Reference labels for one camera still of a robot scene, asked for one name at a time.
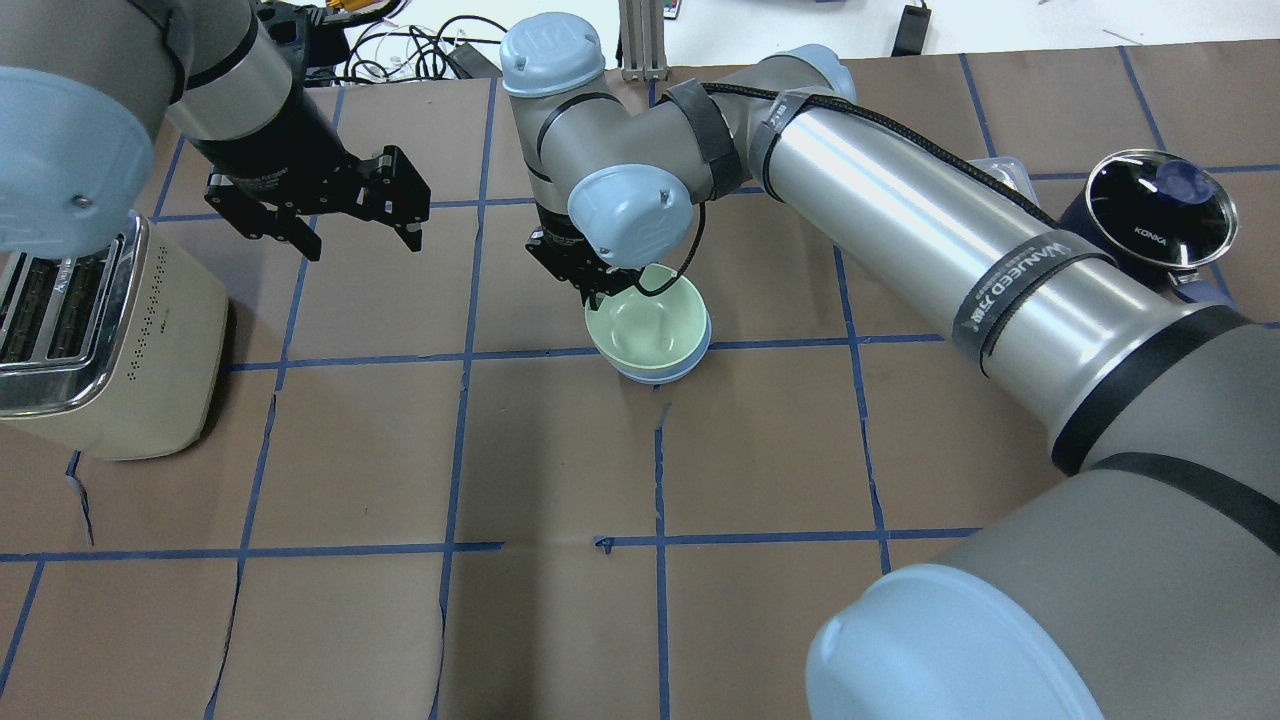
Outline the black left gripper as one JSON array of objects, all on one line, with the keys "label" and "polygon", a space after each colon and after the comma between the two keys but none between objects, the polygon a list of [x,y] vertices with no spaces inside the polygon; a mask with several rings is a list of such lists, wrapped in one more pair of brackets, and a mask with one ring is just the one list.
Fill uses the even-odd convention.
[{"label": "black left gripper", "polygon": [[431,191],[406,152],[385,145],[352,154],[308,95],[291,95],[262,128],[241,138],[192,138],[212,165],[204,197],[250,240],[288,243],[311,263],[323,241],[303,215],[339,213],[390,227],[422,250]]}]

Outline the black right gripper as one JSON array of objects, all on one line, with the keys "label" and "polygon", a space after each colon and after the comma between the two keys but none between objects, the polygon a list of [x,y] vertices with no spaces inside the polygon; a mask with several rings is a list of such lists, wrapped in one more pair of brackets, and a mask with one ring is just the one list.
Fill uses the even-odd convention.
[{"label": "black right gripper", "polygon": [[600,310],[603,295],[614,297],[632,288],[643,275],[643,269],[605,263],[585,238],[559,236],[548,228],[535,228],[525,249],[557,281],[575,287],[589,313]]}]

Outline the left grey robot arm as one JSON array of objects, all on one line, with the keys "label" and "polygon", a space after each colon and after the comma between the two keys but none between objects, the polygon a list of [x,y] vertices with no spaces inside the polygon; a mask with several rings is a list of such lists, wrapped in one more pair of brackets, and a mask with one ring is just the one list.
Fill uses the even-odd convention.
[{"label": "left grey robot arm", "polygon": [[105,249],[170,122],[212,168],[205,197],[247,238],[321,255],[308,215],[392,228],[416,252],[430,190],[389,145],[342,143],[251,1],[3,4],[3,251]]}]

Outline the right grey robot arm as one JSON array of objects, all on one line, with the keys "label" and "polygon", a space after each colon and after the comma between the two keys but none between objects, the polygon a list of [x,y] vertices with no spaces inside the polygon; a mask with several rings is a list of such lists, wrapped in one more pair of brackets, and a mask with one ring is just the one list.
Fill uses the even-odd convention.
[{"label": "right grey robot arm", "polygon": [[1176,302],[810,44],[630,113],[584,18],[500,41],[545,268],[637,287],[753,179],[1050,433],[1064,480],[815,634],[814,719],[1275,719],[1277,332]]}]

